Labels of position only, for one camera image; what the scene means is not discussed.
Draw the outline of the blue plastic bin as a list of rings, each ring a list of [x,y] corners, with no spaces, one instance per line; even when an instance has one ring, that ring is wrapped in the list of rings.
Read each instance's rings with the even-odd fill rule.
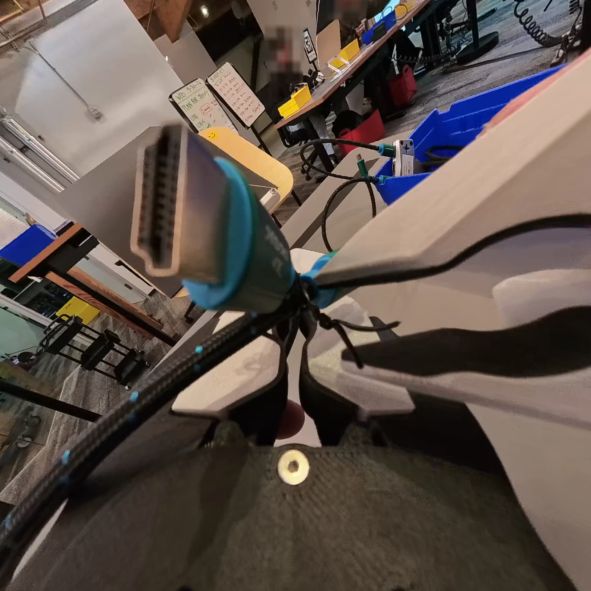
[[[556,66],[460,100],[444,112],[433,110],[409,137],[414,142],[414,175],[394,177],[392,158],[388,159],[376,174],[379,179],[376,189],[384,203],[391,205],[429,177],[431,170],[435,168],[429,163],[429,155],[454,157],[462,148],[469,145],[510,101],[558,73],[563,67],[564,65]]]

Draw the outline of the plywood chair with smiley sticker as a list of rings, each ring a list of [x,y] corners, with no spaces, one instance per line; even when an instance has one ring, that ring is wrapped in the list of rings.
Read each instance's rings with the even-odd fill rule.
[[[271,214],[278,226],[276,211],[289,197],[296,205],[301,201],[294,192],[294,178],[290,169],[255,147],[237,132],[226,127],[213,127],[198,133],[201,139],[210,143],[212,154],[232,162],[247,179],[250,188]]]

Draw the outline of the yellow storage bin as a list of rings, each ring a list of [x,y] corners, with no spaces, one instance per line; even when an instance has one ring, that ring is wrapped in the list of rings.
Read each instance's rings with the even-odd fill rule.
[[[70,298],[66,304],[55,312],[56,318],[76,316],[82,320],[85,326],[90,325],[99,314],[100,310],[77,297]]]

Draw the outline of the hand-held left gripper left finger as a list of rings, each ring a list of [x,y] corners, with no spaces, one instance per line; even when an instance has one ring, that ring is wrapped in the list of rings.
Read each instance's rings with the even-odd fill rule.
[[[284,369],[283,343],[269,331],[181,391],[172,411],[181,416],[226,418],[229,411],[274,387]]]

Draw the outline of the black zip tie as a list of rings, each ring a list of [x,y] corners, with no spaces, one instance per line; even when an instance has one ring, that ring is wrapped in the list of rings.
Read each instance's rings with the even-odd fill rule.
[[[401,324],[400,321],[393,321],[388,324],[383,323],[381,326],[361,326],[341,319],[329,317],[327,314],[321,312],[319,312],[316,315],[316,321],[322,329],[336,331],[336,333],[339,335],[342,342],[344,343],[345,348],[350,353],[356,367],[359,369],[364,368],[364,363],[362,362],[357,350],[352,344],[346,330],[350,329],[351,331],[360,333],[380,333],[387,331],[391,332],[393,329],[397,328]]]

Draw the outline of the small white adapter device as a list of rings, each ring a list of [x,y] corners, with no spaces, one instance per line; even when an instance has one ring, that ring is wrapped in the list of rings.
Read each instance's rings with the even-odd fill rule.
[[[392,172],[396,178],[414,175],[415,150],[413,140],[397,139],[395,141]]]

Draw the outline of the red bag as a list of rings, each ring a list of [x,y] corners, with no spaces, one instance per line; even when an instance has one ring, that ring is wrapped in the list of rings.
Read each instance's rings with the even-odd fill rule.
[[[417,93],[417,83],[413,69],[409,64],[404,64],[399,73],[388,78],[388,89],[397,109],[409,107],[412,104]]]
[[[336,117],[333,133],[339,139],[371,144],[385,137],[385,125],[379,109],[366,116],[348,110]]]

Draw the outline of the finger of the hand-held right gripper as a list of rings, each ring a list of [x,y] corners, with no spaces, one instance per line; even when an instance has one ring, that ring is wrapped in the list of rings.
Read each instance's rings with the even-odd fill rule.
[[[342,352],[344,372],[465,403],[538,535],[590,590],[590,316],[439,328]]]
[[[590,329],[590,51],[509,102],[314,278],[402,329]]]

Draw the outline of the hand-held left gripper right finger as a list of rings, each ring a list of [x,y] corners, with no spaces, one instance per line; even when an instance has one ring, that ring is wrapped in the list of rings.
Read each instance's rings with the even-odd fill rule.
[[[319,312],[312,308],[300,317],[305,341],[299,375],[300,404],[312,419],[319,439],[341,440],[352,424],[373,424],[413,413],[415,403],[405,388],[342,369],[341,354],[347,349],[336,331],[322,329],[317,324]],[[348,296],[329,306],[326,314],[361,326],[375,326],[366,311]],[[347,329],[346,332],[356,347],[381,344],[382,333],[386,334],[387,344],[397,338],[393,331],[361,333]]]

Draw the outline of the long wooden desk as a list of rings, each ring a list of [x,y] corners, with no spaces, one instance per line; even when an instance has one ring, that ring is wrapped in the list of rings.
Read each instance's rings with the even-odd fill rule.
[[[387,28],[385,33],[375,39],[372,44],[361,46],[358,54],[349,61],[349,65],[344,70],[340,70],[338,75],[325,80],[317,87],[312,93],[311,99],[297,112],[276,123],[275,129],[279,132],[285,146],[293,146],[293,143],[287,139],[287,128],[296,127],[298,124],[302,124],[305,140],[320,139],[320,135],[312,125],[312,116],[321,115],[324,111],[330,112],[336,104],[345,100],[385,57],[388,41],[401,34],[403,27],[426,9],[430,3],[431,1],[412,1],[410,4],[405,4],[404,6],[408,9],[406,15],[397,18],[396,22],[393,22],[392,26]]]

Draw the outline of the blue storage bin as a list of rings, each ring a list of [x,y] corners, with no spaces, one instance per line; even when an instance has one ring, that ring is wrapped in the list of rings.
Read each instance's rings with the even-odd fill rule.
[[[23,267],[56,239],[54,232],[34,224],[1,249],[1,258]]]

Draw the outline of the black floor stand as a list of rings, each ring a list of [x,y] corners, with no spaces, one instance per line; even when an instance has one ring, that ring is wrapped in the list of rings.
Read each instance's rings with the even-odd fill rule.
[[[444,34],[444,59],[453,66],[468,65],[494,49],[499,42],[496,31],[483,33],[479,26],[495,16],[498,7],[493,1],[449,1],[440,31]]]

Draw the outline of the person's left hand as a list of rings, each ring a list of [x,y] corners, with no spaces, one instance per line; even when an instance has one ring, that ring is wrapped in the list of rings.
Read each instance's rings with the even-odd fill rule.
[[[285,409],[279,419],[276,440],[291,439],[304,426],[306,414],[302,406],[292,400],[287,400]]]

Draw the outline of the black metal bar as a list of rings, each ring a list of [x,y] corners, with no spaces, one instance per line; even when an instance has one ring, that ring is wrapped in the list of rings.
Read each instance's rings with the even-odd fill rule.
[[[12,397],[18,400],[35,404],[49,410],[53,410],[71,417],[88,421],[90,423],[95,423],[102,417],[102,415],[97,412],[93,412],[85,408],[81,408],[77,405],[73,405],[70,403],[66,403],[62,400],[58,400],[56,398],[52,398],[48,395],[44,395],[23,388],[21,386],[11,384],[4,379],[1,379],[1,393],[11,395]]]

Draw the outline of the black wheeled rack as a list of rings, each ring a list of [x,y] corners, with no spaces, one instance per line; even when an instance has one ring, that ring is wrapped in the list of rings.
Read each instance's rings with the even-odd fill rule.
[[[99,332],[86,326],[80,317],[68,314],[59,315],[44,329],[39,347],[84,371],[114,380],[126,390],[150,367],[144,351],[125,346],[112,330]]]

